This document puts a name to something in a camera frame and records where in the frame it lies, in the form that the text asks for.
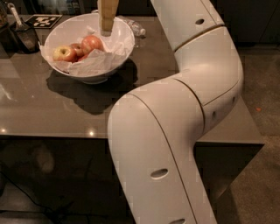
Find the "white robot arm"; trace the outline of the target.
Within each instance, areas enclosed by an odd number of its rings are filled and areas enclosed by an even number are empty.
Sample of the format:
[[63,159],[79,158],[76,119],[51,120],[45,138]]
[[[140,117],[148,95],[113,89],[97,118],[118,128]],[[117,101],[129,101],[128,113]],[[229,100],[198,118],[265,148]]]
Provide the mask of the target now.
[[111,157],[136,224],[217,224],[193,148],[238,101],[242,63],[210,0],[150,1],[178,73],[116,102]]

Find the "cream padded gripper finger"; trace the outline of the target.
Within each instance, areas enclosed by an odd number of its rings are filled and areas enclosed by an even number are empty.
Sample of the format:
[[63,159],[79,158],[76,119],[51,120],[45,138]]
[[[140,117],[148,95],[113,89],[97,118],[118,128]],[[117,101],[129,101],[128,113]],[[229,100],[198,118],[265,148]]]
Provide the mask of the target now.
[[109,37],[113,30],[119,0],[98,0],[98,13],[100,33],[104,37]]

